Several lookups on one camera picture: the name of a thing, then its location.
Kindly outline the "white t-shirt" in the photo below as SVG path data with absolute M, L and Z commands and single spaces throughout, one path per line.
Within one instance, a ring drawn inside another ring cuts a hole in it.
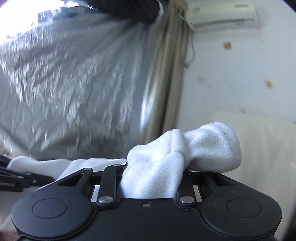
M 8 168 L 62 179 L 83 168 L 103 171 L 113 164 L 126 164 L 120 181 L 125 198 L 172 198 L 176 195 L 183 172 L 225 173 L 241 164 L 241 149 L 235 133 L 225 124 L 215 122 L 182 132 L 167 131 L 146 145 L 133 147 L 125 159 L 56 159 L 37 161 L 19 156 Z

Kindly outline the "beige curtain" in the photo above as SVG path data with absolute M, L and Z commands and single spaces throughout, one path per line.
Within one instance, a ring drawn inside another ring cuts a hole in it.
M 140 114 L 140 143 L 147 144 L 175 128 L 191 30 L 186 1 L 169 1 L 148 73 Z

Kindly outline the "white covered mattress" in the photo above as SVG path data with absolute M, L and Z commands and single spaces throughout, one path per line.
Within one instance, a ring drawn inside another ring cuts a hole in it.
M 242 163 L 226 176 L 280 205 L 275 236 L 283 240 L 295 208 L 295 122 L 256 113 L 214 113 L 210 121 L 229 126 L 240 142 Z

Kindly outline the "silver foil window cover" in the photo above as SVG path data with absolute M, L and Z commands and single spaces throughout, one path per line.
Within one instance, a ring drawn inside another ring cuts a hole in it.
M 75 7 L 1 43 L 1 154 L 123 157 L 150 30 Z

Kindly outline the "black cloth above window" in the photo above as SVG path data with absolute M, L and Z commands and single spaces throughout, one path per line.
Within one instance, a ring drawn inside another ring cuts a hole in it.
M 93 0 L 86 2 L 99 11 L 145 24 L 153 23 L 160 10 L 158 1 Z

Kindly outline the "white wall air conditioner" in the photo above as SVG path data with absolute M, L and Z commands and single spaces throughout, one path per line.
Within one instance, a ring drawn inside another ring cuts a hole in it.
M 257 9 L 251 1 L 191 1 L 185 20 L 194 31 L 260 26 Z

